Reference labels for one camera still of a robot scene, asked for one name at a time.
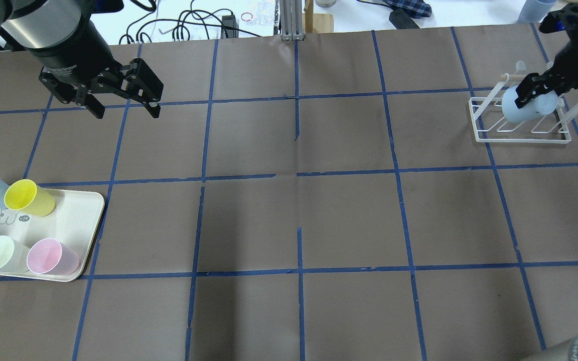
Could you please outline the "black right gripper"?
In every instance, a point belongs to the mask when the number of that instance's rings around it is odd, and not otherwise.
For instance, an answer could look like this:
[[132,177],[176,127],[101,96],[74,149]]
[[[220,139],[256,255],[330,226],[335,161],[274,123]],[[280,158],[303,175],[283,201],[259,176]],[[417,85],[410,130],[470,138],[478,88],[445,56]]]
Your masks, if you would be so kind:
[[578,44],[567,44],[556,56],[552,68],[542,75],[526,75],[516,87],[514,101],[523,109],[539,95],[555,92],[558,96],[578,89]]

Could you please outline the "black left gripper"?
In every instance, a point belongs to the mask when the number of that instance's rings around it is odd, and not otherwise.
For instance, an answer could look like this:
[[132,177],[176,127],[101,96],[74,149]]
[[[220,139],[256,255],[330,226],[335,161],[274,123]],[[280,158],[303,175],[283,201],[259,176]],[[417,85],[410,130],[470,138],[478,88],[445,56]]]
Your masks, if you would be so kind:
[[94,97],[95,94],[113,94],[140,103],[154,119],[161,113],[159,102],[164,91],[163,82],[142,58],[132,59],[126,65],[113,61],[92,70],[76,66],[43,67],[39,82],[61,103],[86,107],[96,119],[103,119],[105,106]]

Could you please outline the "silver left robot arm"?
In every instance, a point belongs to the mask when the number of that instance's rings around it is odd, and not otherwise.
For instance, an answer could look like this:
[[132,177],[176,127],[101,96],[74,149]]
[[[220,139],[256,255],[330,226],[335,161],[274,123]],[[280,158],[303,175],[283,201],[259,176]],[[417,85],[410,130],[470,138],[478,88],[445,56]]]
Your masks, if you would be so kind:
[[159,117],[160,78],[143,59],[125,66],[117,62],[78,1],[29,1],[23,6],[0,1],[0,30],[41,62],[39,80],[58,101],[76,103],[101,119],[105,107],[94,95],[109,92]]

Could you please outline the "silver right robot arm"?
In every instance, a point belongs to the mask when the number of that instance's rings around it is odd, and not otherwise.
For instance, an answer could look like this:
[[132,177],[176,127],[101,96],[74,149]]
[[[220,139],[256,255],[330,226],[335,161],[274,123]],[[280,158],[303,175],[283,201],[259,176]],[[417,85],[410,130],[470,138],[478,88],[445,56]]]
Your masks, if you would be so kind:
[[514,100],[518,109],[549,92],[560,96],[578,89],[578,3],[548,13],[540,22],[539,31],[542,34],[565,32],[568,43],[555,55],[550,69],[541,75],[530,73],[521,80]]

